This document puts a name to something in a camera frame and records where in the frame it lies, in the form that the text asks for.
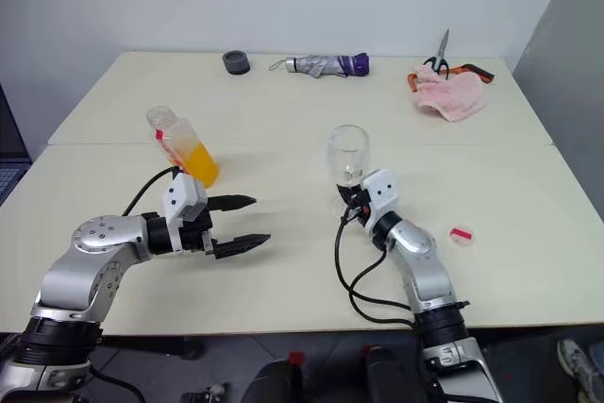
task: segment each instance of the orange liquid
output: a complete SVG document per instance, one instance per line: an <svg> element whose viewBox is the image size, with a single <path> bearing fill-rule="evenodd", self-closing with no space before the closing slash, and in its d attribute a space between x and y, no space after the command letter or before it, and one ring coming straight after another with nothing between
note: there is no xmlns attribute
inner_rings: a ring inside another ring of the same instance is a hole
<svg viewBox="0 0 604 403"><path fill-rule="evenodd" d="M208 188L216 181L220 169L211 158L206 147L200 143L194 151L182 161L182 165L189 175L200 180Z"/></svg>

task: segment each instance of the floor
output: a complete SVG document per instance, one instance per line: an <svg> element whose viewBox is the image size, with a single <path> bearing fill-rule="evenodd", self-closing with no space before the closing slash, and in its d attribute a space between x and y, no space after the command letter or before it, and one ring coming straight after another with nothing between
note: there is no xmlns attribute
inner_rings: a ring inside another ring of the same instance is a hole
<svg viewBox="0 0 604 403"><path fill-rule="evenodd" d="M485 357L506 401L514 403L574 402L572 380L556 359L555 344L571 336L587 345L604 338L603 326L558 328L546 333L526 333L506 340L479 332ZM407 332L371 331L238 335L203 338L203 355L195 361L177 356L99 347L93 364L105 374L135 384L148 403L180 401L186 392L199 392L214 383L228 383L226 402L239 402L263 365L283 359L291 351L306 355L306 385L319 403L366 401L361 368L366 345L390 347L403 361L413 381L412 337ZM119 387L94 379L79 392L92 403L135 402Z"/></svg>

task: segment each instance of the clear glass cup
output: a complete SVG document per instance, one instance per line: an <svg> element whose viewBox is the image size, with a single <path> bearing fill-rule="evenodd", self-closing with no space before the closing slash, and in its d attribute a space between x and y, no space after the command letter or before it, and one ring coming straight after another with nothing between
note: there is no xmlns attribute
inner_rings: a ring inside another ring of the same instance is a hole
<svg viewBox="0 0 604 403"><path fill-rule="evenodd" d="M351 188L361 183L369 169L369 135L354 125L336 127L329 135L327 167L331 179Z"/></svg>

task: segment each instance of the pink cloth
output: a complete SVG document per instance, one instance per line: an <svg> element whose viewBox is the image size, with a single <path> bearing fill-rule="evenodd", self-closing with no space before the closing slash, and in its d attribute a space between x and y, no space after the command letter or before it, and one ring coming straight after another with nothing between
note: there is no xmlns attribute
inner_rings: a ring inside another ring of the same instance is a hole
<svg viewBox="0 0 604 403"><path fill-rule="evenodd" d="M438 76L427 65L415 68L417 73L416 103L420 108L438 110L449 122L458 122L484 108L482 81L474 73Z"/></svg>

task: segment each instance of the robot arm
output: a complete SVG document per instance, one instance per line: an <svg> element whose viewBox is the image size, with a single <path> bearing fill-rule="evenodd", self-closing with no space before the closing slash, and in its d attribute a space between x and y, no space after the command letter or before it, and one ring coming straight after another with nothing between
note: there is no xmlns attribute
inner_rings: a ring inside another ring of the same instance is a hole
<svg viewBox="0 0 604 403"><path fill-rule="evenodd" d="M465 328L460 310L467 303L457 300L434 238L396 214L397 199L396 180L386 170L369 175L351 196L344 195L360 210L372 243L392 254L401 268L422 359L435 377L430 386L446 395L503 402L476 339Z"/></svg>
<svg viewBox="0 0 604 403"><path fill-rule="evenodd" d="M200 182L179 173L163 196L165 217L101 216L79 226L67 252L44 276L17 351L0 371L0 402L73 401L67 393L88 373L88 355L127 269L154 255L204 251L221 259L264 243L270 235L227 243L210 236L211 210L236 210L255 201L243 195L207 197ZM23 392L29 394L19 400Z"/></svg>

